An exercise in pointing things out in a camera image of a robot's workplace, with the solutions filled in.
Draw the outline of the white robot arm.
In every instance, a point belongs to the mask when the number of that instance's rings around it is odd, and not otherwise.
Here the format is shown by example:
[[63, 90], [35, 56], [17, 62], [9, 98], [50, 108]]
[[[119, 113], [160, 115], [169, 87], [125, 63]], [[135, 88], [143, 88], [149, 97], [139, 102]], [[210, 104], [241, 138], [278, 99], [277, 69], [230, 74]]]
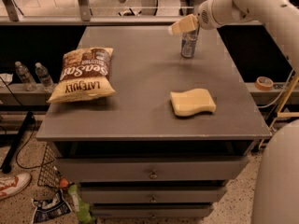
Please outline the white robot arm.
[[[299, 9], [289, 0], [206, 0], [195, 15], [176, 21], [168, 32], [247, 21], [259, 21], [299, 73]], [[299, 224], [299, 119], [280, 128], [263, 152], [251, 224]]]

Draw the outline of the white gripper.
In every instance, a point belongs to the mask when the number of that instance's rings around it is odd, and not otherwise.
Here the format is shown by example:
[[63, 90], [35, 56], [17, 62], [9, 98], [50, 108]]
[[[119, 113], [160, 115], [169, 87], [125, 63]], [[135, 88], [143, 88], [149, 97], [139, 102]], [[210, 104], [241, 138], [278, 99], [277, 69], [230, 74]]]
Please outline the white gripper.
[[190, 14], [168, 27], [170, 35], [194, 31], [199, 27], [206, 30], [220, 28], [226, 24], [245, 22], [247, 15], [236, 7], [233, 0], [206, 0], [198, 10], [197, 17]]

